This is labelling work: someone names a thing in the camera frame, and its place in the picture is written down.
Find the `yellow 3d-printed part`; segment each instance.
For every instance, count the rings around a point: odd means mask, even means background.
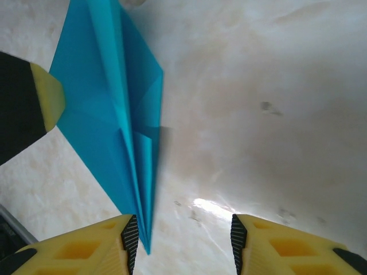
[[[131,275],[138,247],[136,216],[121,215],[42,242],[14,275]]]
[[[233,215],[231,241],[238,275],[360,274],[344,245],[250,215]]]

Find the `white marble surface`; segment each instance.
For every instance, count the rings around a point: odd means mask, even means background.
[[[235,274],[234,212],[366,256],[367,2],[124,4],[165,70],[153,251],[135,274]],[[49,69],[67,5],[0,1],[0,50]],[[38,239],[118,214],[58,129],[0,167],[0,202]]]

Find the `yellow plastic part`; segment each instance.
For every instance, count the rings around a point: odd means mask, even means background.
[[[345,245],[250,215],[237,217],[247,230],[241,275],[359,274],[333,252]],[[234,237],[240,239],[240,232],[237,226]]]
[[[13,275],[129,275],[131,262],[128,262],[121,236],[126,228],[129,232],[125,242],[136,241],[137,246],[136,218],[121,215],[23,247],[19,251],[35,248],[37,253]]]
[[[30,69],[32,70],[38,100],[40,101],[45,129],[46,132],[49,132],[55,127],[65,109],[63,86],[56,78],[37,64],[30,63]]]

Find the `black and yellow object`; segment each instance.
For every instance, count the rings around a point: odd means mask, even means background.
[[[64,109],[60,82],[40,66],[0,52],[0,165],[49,132]]]
[[[121,215],[23,247],[0,262],[1,275],[132,275],[136,216]]]
[[[233,215],[238,275],[358,275],[367,261],[345,245],[250,215]]]

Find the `blue paper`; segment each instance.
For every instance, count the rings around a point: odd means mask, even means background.
[[[150,252],[163,71],[117,0],[71,0],[50,73],[58,127]]]

